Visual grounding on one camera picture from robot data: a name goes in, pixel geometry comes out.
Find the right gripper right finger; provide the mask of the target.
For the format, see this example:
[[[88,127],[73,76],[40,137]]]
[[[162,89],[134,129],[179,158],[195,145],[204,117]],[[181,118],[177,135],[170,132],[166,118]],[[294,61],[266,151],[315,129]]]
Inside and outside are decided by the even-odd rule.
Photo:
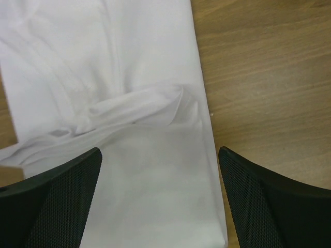
[[[330,190],[285,177],[219,150],[240,247],[330,247]]]

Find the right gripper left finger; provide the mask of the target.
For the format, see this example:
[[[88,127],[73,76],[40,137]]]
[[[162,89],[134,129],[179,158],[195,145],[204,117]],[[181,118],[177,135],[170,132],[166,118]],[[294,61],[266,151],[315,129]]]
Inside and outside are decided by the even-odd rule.
[[[1,247],[79,247],[102,164],[93,148],[1,188]]]

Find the white t shirt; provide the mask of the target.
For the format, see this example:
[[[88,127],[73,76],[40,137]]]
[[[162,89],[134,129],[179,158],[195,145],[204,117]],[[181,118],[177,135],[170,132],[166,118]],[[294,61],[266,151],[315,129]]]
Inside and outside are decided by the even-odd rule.
[[[1,75],[2,165],[102,152],[81,247],[227,247],[190,1],[1,1]]]

